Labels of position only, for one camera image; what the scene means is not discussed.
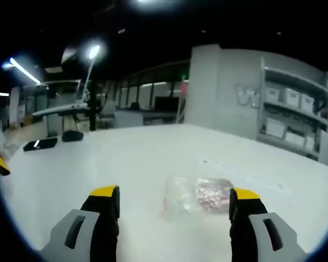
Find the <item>wall logo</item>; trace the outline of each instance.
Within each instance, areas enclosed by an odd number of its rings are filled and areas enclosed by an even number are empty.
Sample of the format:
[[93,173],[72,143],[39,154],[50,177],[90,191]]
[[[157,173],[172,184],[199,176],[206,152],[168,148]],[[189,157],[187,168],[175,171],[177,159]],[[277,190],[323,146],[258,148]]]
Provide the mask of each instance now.
[[239,105],[259,108],[261,88],[236,84],[235,89]]

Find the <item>shelf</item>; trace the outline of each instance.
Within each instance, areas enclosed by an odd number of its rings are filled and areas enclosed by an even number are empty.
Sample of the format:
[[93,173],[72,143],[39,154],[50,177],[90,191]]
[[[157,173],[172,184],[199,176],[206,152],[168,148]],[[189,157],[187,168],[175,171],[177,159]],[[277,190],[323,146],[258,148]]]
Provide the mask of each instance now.
[[302,116],[307,117],[307,118],[310,118],[311,120],[315,120],[315,121],[320,122],[322,124],[328,125],[328,121],[325,118],[317,116],[314,113],[306,112],[304,110],[301,110],[300,108],[296,108],[295,106],[287,105],[287,104],[282,103],[282,102],[271,102],[271,101],[265,101],[264,104],[265,105],[270,105],[270,106],[273,106],[273,107],[277,107],[277,108],[282,108],[282,109],[285,109],[287,111],[296,112],[297,114],[302,115]]
[[319,157],[319,153],[317,153],[313,150],[309,150],[309,149],[306,149],[305,147],[301,147],[301,146],[286,142],[281,138],[276,138],[275,136],[259,133],[257,135],[257,141],[264,142],[264,143],[270,144],[270,145],[274,145],[274,146],[283,148],[285,150],[293,151],[295,153],[309,154],[314,158]]
[[265,67],[265,79],[268,82],[276,82],[312,94],[327,93],[327,89],[324,86],[303,76],[277,68]]

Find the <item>white shelving unit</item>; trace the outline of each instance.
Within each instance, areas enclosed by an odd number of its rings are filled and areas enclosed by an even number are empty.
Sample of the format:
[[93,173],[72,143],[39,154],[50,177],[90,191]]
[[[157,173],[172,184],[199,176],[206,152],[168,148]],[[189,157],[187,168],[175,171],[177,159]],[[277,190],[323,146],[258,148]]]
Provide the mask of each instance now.
[[297,144],[292,144],[284,139],[277,138],[275,136],[266,135],[261,133],[262,126],[266,117],[265,111],[272,108],[279,111],[293,114],[294,116],[300,116],[301,118],[310,120],[310,126],[312,126],[314,133],[317,134],[319,128],[328,133],[328,114],[327,118],[323,118],[317,115],[317,112],[310,113],[304,111],[298,107],[294,107],[285,104],[280,101],[267,101],[265,90],[268,82],[278,84],[278,86],[284,86],[284,88],[293,88],[300,93],[305,93],[315,98],[315,103],[322,100],[326,103],[328,109],[328,88],[311,79],[307,79],[303,76],[288,72],[286,70],[265,66],[265,61],[261,59],[261,93],[260,93],[260,107],[257,116],[257,141],[264,142],[273,146],[283,148],[295,153],[302,154],[304,156],[311,157],[313,159],[319,158],[319,153],[314,150],[309,150],[305,147],[301,147]]

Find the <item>plastic bag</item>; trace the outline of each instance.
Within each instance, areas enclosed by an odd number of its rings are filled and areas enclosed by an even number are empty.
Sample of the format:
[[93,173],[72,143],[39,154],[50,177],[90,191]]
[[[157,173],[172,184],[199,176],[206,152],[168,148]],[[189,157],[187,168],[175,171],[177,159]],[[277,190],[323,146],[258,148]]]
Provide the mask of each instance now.
[[220,214],[229,211],[233,184],[223,178],[168,178],[165,212],[171,217]]

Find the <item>black ceiling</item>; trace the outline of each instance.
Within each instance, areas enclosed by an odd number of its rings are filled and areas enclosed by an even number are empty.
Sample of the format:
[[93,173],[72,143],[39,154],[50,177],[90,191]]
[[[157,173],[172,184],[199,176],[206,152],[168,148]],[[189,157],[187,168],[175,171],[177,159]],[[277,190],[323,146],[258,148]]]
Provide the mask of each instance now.
[[[0,17],[0,66],[14,56],[42,81],[85,75],[87,62],[82,58],[90,41],[103,43],[107,50],[95,64],[93,79],[118,79],[189,59],[192,46],[209,43],[282,53],[328,71],[324,3],[311,7],[294,1],[18,1],[3,2]],[[63,65],[62,74],[48,75],[43,68],[60,65],[68,46],[77,48],[77,58]],[[31,84],[1,69],[0,82],[2,91]]]

